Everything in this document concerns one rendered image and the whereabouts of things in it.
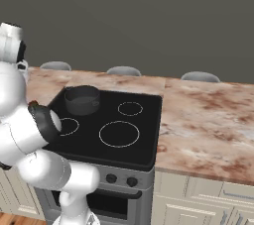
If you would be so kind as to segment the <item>cream drawer front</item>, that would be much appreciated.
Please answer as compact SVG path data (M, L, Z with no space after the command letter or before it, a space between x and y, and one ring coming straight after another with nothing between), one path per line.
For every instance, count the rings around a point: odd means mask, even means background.
M225 182L219 196L254 204L254 186Z

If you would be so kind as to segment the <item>grey oven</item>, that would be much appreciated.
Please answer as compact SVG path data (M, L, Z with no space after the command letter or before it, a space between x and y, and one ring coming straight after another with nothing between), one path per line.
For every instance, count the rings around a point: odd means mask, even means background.
M92 212L100 220L101 225L151 225L153 184L155 168L149 171L118 169L96 165L100 172L100 184L97 189L117 192L136 193L142 191L139 199L125 199L107 196L104 194L90 193L87 202ZM106 176L115 174L115 183L106 181ZM128 177L136 177L138 184L134 187L126 183Z

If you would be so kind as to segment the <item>black glass hob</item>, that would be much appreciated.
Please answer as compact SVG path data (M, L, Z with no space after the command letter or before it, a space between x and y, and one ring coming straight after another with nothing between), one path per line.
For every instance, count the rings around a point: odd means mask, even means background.
M53 144L46 146L71 161L150 170L155 164L162 97L117 91L100 92L100 107L88 116L67 112L65 92L49 107L60 117L63 130Z

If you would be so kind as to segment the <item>cream cupboard door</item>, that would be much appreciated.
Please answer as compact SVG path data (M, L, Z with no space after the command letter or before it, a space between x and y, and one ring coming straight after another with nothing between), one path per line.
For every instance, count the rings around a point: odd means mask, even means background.
M13 214L45 220L36 191L21 179L15 168L0 169L0 191L6 208Z
M231 208L189 199L190 178L155 172L151 225L226 225Z
M254 208L235 206L227 225L236 225L239 214L242 214L241 225L254 225Z

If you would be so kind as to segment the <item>grey round stool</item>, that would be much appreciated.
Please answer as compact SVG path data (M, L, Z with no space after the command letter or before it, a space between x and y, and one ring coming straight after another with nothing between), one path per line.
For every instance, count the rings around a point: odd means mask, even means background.
M215 82L215 83L218 83L220 81L220 79L216 75L203 71L187 72L181 77L181 80Z
M53 69L53 70L68 70L71 71L71 66L64 61L48 61L41 65L41 69Z
M107 70L108 74L119 74L119 75L130 75L130 76L141 76L141 72L132 66L114 66Z

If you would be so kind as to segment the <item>dark grey pot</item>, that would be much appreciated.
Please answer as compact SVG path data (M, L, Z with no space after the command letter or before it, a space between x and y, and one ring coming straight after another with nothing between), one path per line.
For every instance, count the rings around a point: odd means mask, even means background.
M100 91L90 85L68 87L64 94L66 110L76 116L95 113L100 106Z

